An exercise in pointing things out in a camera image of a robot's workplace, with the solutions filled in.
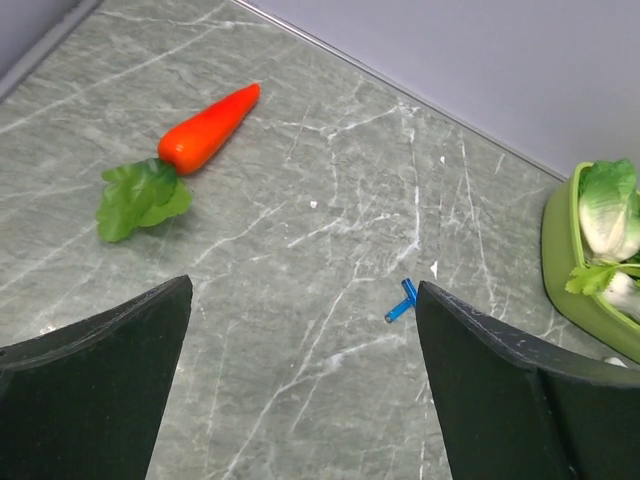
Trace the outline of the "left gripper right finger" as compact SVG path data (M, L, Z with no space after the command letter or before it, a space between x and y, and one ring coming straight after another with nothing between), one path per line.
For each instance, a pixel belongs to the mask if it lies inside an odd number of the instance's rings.
M548 343L431 282L416 323L453 478L638 478L638 370Z

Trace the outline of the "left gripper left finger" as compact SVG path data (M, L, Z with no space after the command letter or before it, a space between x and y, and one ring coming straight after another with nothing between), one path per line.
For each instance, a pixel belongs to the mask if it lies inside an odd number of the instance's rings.
M182 275L2 347L2 478L145 478L192 296Z

